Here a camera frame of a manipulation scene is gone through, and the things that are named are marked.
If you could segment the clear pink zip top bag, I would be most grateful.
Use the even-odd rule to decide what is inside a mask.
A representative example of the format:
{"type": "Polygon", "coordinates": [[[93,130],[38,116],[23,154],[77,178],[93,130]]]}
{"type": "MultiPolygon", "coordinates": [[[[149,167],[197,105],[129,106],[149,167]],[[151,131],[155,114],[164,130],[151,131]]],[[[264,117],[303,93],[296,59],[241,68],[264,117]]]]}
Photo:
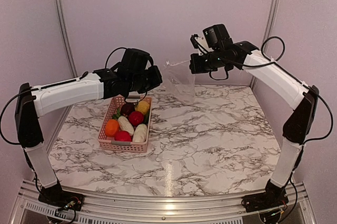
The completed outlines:
{"type": "Polygon", "coordinates": [[[184,104],[195,100],[195,75],[189,68],[190,61],[166,61],[162,71],[165,89],[184,104]]]}

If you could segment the red toy apple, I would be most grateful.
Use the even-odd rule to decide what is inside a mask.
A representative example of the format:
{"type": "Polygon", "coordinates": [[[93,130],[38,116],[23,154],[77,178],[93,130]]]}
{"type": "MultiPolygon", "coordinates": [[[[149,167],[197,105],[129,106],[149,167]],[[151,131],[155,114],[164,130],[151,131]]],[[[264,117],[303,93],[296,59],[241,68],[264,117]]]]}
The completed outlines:
{"type": "Polygon", "coordinates": [[[142,112],[139,111],[133,111],[129,116],[128,120],[132,126],[138,126],[139,124],[142,124],[144,121],[144,115],[142,112]]]}
{"type": "Polygon", "coordinates": [[[132,137],[127,131],[118,131],[114,136],[115,141],[132,142],[132,137]]]}

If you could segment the orange toy orange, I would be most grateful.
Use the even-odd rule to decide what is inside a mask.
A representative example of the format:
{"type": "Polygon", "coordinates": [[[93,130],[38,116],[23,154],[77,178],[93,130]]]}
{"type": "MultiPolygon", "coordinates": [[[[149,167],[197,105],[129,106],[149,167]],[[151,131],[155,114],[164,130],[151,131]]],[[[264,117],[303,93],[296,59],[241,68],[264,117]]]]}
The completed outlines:
{"type": "Polygon", "coordinates": [[[107,137],[114,137],[115,134],[119,131],[120,125],[117,120],[110,119],[108,120],[105,127],[105,135],[107,137]]]}

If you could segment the pink perforated plastic basket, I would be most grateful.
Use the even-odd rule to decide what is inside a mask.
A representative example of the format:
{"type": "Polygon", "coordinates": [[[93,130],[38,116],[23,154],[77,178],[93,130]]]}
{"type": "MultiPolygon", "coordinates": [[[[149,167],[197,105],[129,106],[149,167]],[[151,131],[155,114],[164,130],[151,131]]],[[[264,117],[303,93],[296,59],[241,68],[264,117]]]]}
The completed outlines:
{"type": "Polygon", "coordinates": [[[152,112],[151,97],[112,98],[106,111],[98,142],[110,151],[145,153],[152,112]]]}

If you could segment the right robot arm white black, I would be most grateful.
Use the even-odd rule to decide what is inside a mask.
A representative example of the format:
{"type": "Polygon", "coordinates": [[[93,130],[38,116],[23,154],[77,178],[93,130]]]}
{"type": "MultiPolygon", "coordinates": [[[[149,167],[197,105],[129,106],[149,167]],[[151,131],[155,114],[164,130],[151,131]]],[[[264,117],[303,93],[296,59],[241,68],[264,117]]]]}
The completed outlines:
{"type": "Polygon", "coordinates": [[[236,67],[263,82],[292,109],[293,113],[283,125],[281,154],[261,195],[264,206],[274,206],[281,199],[281,193],[300,160],[314,119],[318,89],[296,80],[249,41],[234,43],[223,24],[204,29],[202,37],[192,35],[190,41],[200,51],[191,54],[190,70],[193,74],[211,75],[221,67],[226,72],[236,67]]]}

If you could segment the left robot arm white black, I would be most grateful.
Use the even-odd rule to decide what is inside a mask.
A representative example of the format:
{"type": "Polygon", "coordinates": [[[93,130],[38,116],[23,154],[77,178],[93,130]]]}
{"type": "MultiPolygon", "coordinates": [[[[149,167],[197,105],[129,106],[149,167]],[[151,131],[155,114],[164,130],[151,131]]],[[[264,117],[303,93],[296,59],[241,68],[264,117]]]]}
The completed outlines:
{"type": "Polygon", "coordinates": [[[75,104],[119,95],[127,98],[131,92],[144,94],[161,83],[160,69],[151,55],[127,48],[122,59],[110,68],[85,72],[82,76],[50,84],[32,86],[26,82],[19,87],[15,110],[18,143],[46,190],[48,200],[61,206],[67,198],[50,163],[43,126],[54,122],[56,129],[62,113],[75,104]]]}

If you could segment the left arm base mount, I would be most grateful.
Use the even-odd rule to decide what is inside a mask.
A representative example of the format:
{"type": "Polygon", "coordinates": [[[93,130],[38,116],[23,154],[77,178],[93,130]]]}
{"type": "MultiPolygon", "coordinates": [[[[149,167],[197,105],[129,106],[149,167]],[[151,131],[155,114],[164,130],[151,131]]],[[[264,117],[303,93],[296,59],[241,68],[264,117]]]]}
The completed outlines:
{"type": "Polygon", "coordinates": [[[80,211],[84,202],[84,195],[65,191],[62,186],[57,183],[49,188],[41,187],[38,200],[56,206],[59,210],[72,209],[80,211]]]}

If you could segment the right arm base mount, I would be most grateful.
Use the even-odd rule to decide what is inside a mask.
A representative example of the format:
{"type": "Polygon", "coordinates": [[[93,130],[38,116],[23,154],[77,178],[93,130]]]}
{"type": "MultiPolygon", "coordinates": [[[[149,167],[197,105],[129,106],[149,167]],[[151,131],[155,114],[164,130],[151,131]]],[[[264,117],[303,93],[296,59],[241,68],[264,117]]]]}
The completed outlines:
{"type": "Polygon", "coordinates": [[[242,198],[241,205],[246,212],[254,212],[278,207],[288,202],[285,186],[278,187],[269,180],[264,192],[245,195],[242,198]]]}

